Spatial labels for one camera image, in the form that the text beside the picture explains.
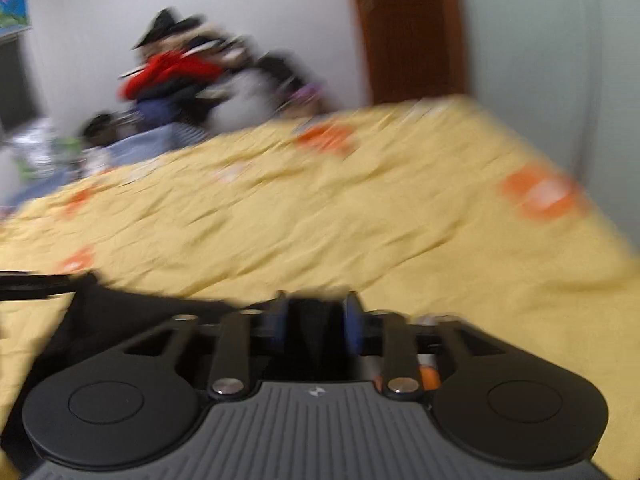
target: white wall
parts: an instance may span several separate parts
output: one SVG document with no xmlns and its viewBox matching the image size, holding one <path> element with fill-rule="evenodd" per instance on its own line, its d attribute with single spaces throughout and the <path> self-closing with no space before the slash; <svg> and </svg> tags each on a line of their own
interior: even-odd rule
<svg viewBox="0 0 640 480">
<path fill-rule="evenodd" d="M 640 0 L 600 0 L 602 106 L 588 189 L 640 247 Z"/>
<path fill-rule="evenodd" d="M 472 92 L 568 170 L 590 123 L 591 0 L 463 0 Z"/>
<path fill-rule="evenodd" d="M 118 105 L 118 74 L 137 64 L 131 47 L 156 13 L 202 13 L 261 49 L 292 50 L 325 79 L 336 103 L 366 102 L 366 79 L 351 0 L 64 0 L 87 114 Z"/>
</svg>

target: bed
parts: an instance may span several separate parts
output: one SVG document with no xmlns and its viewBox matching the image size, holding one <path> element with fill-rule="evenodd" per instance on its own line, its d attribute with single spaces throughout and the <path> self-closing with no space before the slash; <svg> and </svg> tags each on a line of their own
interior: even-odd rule
<svg viewBox="0 0 640 480">
<path fill-rule="evenodd" d="M 371 310 L 457 313 L 593 381 L 610 409 L 594 460 L 637 480 L 640 274 L 609 221 L 465 98 L 331 121 L 352 132 L 335 150 L 271 122 L 65 187 L 0 228 L 0 268 L 242 302 L 348 286 Z M 0 306 L 0 424 L 68 302 Z"/>
</svg>

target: clothing pile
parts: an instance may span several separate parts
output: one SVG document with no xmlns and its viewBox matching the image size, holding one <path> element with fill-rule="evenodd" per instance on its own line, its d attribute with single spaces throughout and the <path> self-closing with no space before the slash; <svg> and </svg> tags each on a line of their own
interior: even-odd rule
<svg viewBox="0 0 640 480">
<path fill-rule="evenodd" d="M 245 38 L 201 16 L 178 21 L 164 9 L 135 49 L 145 64 L 121 76 L 120 96 L 136 102 L 146 128 L 189 124 L 202 128 L 204 140 L 285 110 L 287 117 L 325 111 L 321 85 L 300 75 L 286 55 L 256 57 Z"/>
</svg>

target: wooden door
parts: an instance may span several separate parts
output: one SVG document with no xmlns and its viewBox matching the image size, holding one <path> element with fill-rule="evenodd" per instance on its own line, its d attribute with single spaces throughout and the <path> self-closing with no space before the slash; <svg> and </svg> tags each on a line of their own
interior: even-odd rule
<svg viewBox="0 0 640 480">
<path fill-rule="evenodd" d="M 356 0 L 374 104 L 466 91 L 458 0 Z"/>
</svg>

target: metal screw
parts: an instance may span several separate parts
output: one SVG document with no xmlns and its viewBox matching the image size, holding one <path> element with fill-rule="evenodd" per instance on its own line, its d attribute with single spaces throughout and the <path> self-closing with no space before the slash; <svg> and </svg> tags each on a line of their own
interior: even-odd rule
<svg viewBox="0 0 640 480">
<path fill-rule="evenodd" d="M 225 377 L 224 379 L 218 379 L 211 388 L 220 395 L 235 395 L 244 389 L 244 383 L 240 379 Z"/>
<path fill-rule="evenodd" d="M 198 316 L 193 314 L 180 314 L 180 316 L 174 316 L 175 321 L 196 321 Z"/>
<path fill-rule="evenodd" d="M 411 377 L 398 377 L 391 379 L 387 385 L 396 394 L 412 394 L 418 391 L 420 384 Z"/>
</svg>

